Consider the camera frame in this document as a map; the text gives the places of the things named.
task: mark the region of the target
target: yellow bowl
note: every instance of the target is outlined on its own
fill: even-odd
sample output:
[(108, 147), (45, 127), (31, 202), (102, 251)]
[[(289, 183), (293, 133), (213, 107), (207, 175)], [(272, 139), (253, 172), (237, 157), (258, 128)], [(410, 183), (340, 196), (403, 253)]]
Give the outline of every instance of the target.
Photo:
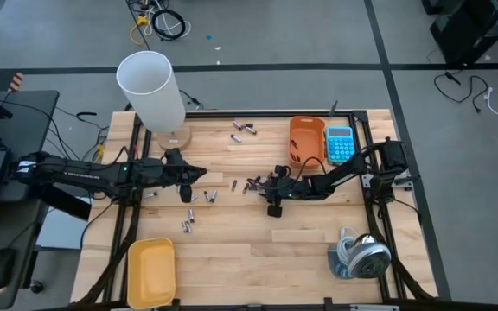
[(134, 242), (128, 250), (128, 305), (135, 309), (170, 304), (176, 294), (174, 247), (167, 238)]

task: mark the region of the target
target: blue calculator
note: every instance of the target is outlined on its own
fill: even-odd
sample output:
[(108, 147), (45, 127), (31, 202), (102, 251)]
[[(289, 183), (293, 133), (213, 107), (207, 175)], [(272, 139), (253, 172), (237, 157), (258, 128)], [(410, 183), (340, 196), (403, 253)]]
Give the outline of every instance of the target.
[(326, 128), (326, 153), (330, 163), (343, 163), (353, 156), (353, 129), (347, 126), (328, 126)]

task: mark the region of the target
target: wooden tabletop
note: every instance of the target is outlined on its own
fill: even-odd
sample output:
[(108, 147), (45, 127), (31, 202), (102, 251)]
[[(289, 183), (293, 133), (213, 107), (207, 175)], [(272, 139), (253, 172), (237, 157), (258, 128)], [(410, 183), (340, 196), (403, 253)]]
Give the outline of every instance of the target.
[[(397, 137), (389, 110), (367, 113), (375, 142), (384, 141), (386, 136)], [(358, 233), (369, 232), (359, 181), (348, 181), (324, 201), (284, 200), (283, 217), (271, 218), (266, 215), (265, 199), (253, 191), (243, 194), (242, 189), (246, 178), (265, 177), (276, 164), (288, 164), (289, 119), (235, 118), (242, 124), (253, 123), (256, 136), (238, 132), (232, 126), (233, 120), (186, 120), (193, 138), (182, 151), (184, 159), (208, 170), (192, 186), (198, 200), (181, 203), (175, 187), (145, 190), (157, 190), (158, 197), (142, 202), (137, 239), (166, 237), (173, 241), (176, 298), (182, 305), (320, 304), (324, 297), (332, 297), (334, 303), (381, 302), (376, 279), (340, 280), (330, 272), (326, 258), (326, 250), (337, 243), (343, 226)], [(348, 125), (345, 117), (324, 120), (327, 125)], [(113, 114), (104, 162), (112, 161), (123, 146), (129, 145), (133, 121), (133, 112)], [(362, 129), (358, 131), (364, 146)], [(230, 138), (232, 133), (239, 135), (243, 143)], [(138, 146), (143, 145), (143, 139), (141, 130)], [(162, 154), (152, 141), (150, 157)], [(305, 170), (305, 174), (313, 173), (318, 171)], [(231, 192), (234, 180), (238, 186)], [(213, 189), (218, 190), (216, 201), (207, 203), (203, 191)], [(396, 196), (414, 205), (412, 192), (396, 190)], [(107, 205), (108, 201), (94, 203), (90, 219)], [(191, 234), (183, 233), (181, 226), (189, 208), (195, 214)], [(397, 202), (388, 208), (401, 262), (427, 292), (436, 295), (417, 214)], [(117, 211), (118, 207), (112, 206), (87, 231), (71, 301), (84, 296), (107, 265)], [(130, 225), (130, 215), (131, 211), (126, 214), (123, 236)], [(122, 269), (121, 264), (115, 276), (113, 300), (119, 298)], [(390, 294), (396, 297), (393, 273), (389, 270), (386, 274)]]

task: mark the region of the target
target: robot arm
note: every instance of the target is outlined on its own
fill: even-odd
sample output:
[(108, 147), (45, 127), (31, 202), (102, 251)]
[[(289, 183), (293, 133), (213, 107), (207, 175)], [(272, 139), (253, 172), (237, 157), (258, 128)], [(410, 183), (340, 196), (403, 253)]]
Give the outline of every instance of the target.
[[(374, 152), (380, 155), (381, 167), (373, 170), (367, 163), (367, 158)], [(383, 143), (375, 143), (354, 154), (347, 162), (329, 171), (324, 175), (303, 176), (302, 180), (290, 178), (288, 170), (283, 166), (276, 166), (276, 176), (268, 179), (264, 184), (257, 184), (255, 180), (248, 182), (264, 190), (263, 194), (270, 203), (268, 215), (282, 216), (280, 202), (286, 200), (325, 200), (334, 193), (335, 188), (346, 181), (360, 175), (372, 175), (370, 187), (376, 200), (393, 200), (392, 184), (397, 175), (408, 168), (405, 150), (402, 142), (391, 141), (389, 138)]]
[(164, 157), (166, 164), (155, 158), (95, 164), (38, 152), (20, 159), (13, 178), (28, 185), (62, 183), (83, 187), (126, 205), (140, 199), (136, 191), (139, 188), (180, 185), (182, 202), (189, 203), (190, 185), (207, 170), (188, 165), (178, 149), (166, 150)]

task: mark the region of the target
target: gray floor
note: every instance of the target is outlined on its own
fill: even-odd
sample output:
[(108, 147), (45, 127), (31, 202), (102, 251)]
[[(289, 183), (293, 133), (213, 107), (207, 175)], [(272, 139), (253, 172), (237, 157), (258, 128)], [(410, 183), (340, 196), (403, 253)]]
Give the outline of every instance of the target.
[[(356, 0), (170, 0), (171, 9), (193, 23), (175, 42), (149, 39), (175, 65), (379, 63), (363, 1)], [(433, 17), (419, 0), (373, 0), (391, 63), (427, 63), (437, 49), (429, 34)], [(7, 0), (0, 14), (0, 68), (115, 67), (142, 50), (128, 38), (132, 20), (123, 0)], [(489, 50), (498, 62), (498, 42)], [(439, 52), (430, 55), (442, 63)], [(452, 297), (498, 303), (498, 117), (482, 100), (455, 104), (432, 81), (443, 72), (393, 72), (414, 145)], [(464, 72), (494, 87), (498, 70)], [(177, 73), (178, 85), (209, 109), (392, 108), (381, 71), (251, 71)], [(455, 97), (466, 87), (440, 81)], [(107, 124), (126, 98), (113, 74), (27, 75), (22, 90), (55, 89), (59, 107), (96, 111)], [(60, 112), (54, 119), (80, 156), (97, 129)], [(46, 150), (56, 152), (47, 144)], [(41, 257), (36, 275), (46, 292), (22, 292), (15, 309), (61, 306), (70, 295), (78, 254)], [(58, 270), (58, 274), (47, 271)]]

